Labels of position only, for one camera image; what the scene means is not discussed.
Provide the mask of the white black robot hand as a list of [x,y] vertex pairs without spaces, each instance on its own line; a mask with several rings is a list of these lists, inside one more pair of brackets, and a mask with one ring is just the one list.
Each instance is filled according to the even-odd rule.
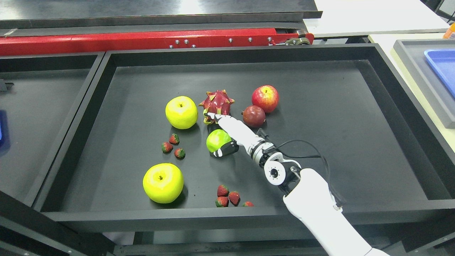
[[212,153],[213,157],[220,158],[235,153],[239,150],[239,146],[242,146],[245,148],[246,153],[254,159],[255,152],[272,147],[270,142],[256,135],[247,125],[236,118],[213,112],[207,112],[204,115],[217,121],[218,125],[234,140],[234,142],[226,143],[214,151]]

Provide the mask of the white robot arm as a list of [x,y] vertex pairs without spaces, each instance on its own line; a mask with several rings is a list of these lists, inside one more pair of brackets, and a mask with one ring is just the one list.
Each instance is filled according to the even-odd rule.
[[330,256],[385,256],[373,248],[354,229],[337,205],[329,184],[315,170],[285,159],[266,133],[259,129],[260,140],[249,152],[263,168],[266,179],[284,193],[283,202]]

